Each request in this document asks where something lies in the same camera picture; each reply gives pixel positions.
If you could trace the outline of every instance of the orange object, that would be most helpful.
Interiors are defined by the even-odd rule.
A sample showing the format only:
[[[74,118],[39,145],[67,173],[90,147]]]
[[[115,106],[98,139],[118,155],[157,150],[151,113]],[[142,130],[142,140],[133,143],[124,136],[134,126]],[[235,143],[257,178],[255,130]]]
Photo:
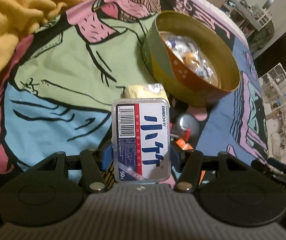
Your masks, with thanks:
[[[183,150],[193,150],[193,147],[189,143],[186,143],[183,139],[178,139],[176,143]]]
[[[177,140],[176,143],[177,143],[177,145],[178,145],[179,147],[181,147],[183,150],[191,150],[191,149],[193,149],[193,147],[192,147],[189,143],[185,142],[183,139]],[[201,177],[200,177],[200,179],[199,179],[198,184],[200,184],[200,183],[202,182],[202,180],[203,180],[203,178],[204,178],[204,175],[205,175],[205,171],[202,171],[202,172],[201,172]]]

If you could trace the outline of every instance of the cartoon print fabric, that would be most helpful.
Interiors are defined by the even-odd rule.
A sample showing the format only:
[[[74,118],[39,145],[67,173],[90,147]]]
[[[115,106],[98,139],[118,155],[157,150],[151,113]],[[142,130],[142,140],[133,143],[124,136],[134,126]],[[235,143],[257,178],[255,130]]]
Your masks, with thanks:
[[[197,0],[88,0],[23,39],[0,75],[0,173],[13,166],[26,170],[57,151],[75,155],[104,144],[111,137],[112,102],[127,85],[154,82],[141,45],[163,10],[189,14],[215,31],[242,76],[239,89],[212,109],[170,96],[171,118],[188,112],[200,121],[190,144],[206,155],[228,151],[246,163],[265,159],[257,74],[247,46],[229,26]],[[108,168],[112,160],[103,161]],[[80,175],[71,172],[70,178]],[[172,175],[179,176],[175,168]]]

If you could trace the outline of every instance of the metal screw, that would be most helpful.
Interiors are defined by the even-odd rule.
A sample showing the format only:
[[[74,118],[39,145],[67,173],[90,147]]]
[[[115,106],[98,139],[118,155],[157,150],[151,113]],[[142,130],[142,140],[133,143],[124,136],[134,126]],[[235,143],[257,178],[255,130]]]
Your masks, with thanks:
[[[177,188],[180,190],[190,190],[193,187],[193,185],[189,182],[180,182],[177,184]]]
[[[94,191],[101,191],[104,188],[105,188],[105,185],[102,182],[93,182],[90,184],[90,189]]]

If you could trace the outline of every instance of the plastic container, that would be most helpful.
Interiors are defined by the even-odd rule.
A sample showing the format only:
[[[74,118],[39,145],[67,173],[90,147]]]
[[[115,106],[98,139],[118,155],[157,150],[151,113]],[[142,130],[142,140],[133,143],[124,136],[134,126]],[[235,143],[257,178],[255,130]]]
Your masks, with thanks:
[[[197,43],[187,36],[171,32],[159,32],[166,46],[191,71],[213,86],[220,87],[217,73],[208,59],[205,59]]]
[[[169,178],[169,104],[163,98],[118,99],[112,105],[112,146],[117,182]]]

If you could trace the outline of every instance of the gray ball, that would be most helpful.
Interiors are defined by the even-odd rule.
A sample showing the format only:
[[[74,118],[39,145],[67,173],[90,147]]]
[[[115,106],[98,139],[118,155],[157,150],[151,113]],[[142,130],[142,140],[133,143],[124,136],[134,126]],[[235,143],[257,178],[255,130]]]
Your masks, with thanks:
[[[182,128],[190,128],[190,140],[198,137],[199,122],[193,115],[188,113],[180,114],[173,123]]]

